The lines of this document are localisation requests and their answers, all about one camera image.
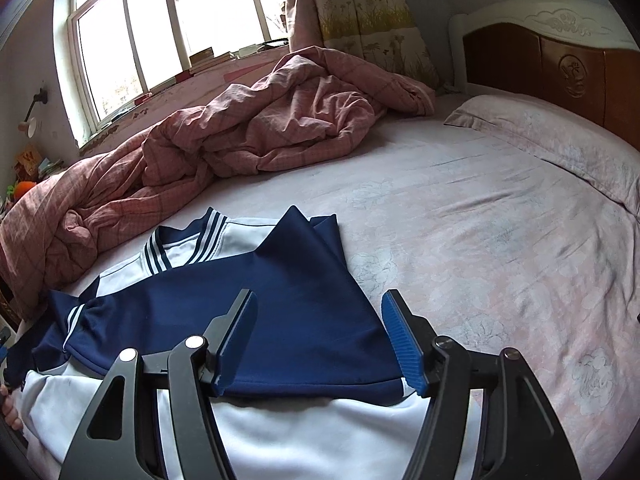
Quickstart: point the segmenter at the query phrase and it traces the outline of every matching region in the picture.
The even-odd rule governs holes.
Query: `pink comforter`
[[[422,83],[309,47],[253,87],[231,85],[116,150],[39,184],[0,225],[0,275],[25,320],[40,291],[77,280],[97,255],[175,213],[215,176],[280,171],[351,152],[387,108],[433,114]]]

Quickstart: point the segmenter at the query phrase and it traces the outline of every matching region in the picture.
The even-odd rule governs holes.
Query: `pillow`
[[[454,110],[445,124],[491,134],[560,166],[638,220],[640,152],[585,118],[526,95],[481,95]]]

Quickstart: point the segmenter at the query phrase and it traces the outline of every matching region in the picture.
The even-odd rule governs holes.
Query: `curtain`
[[[440,86],[440,77],[405,0],[287,0],[292,51],[317,45],[389,72]]]

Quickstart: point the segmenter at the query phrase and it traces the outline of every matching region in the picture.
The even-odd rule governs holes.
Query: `screw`
[[[184,342],[187,348],[198,348],[204,344],[204,338],[199,335],[192,335]]]
[[[129,361],[135,359],[138,353],[133,348],[125,348],[122,352],[120,352],[120,360],[128,363]]]
[[[516,359],[520,359],[521,355],[515,348],[507,347],[502,352],[504,352],[504,356],[507,359],[511,359],[515,361]]]
[[[439,348],[447,349],[453,346],[453,339],[448,335],[439,335],[436,339],[436,346]]]

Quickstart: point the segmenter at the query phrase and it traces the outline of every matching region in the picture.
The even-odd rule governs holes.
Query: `finger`
[[[2,403],[2,414],[4,416],[9,415],[9,412],[14,408],[14,400],[11,397],[5,397]]]
[[[6,414],[4,421],[10,426],[15,422],[16,418],[18,418],[18,410],[14,408],[9,413]]]
[[[11,424],[11,429],[14,431],[20,431],[22,429],[22,421],[16,417],[16,419]]]

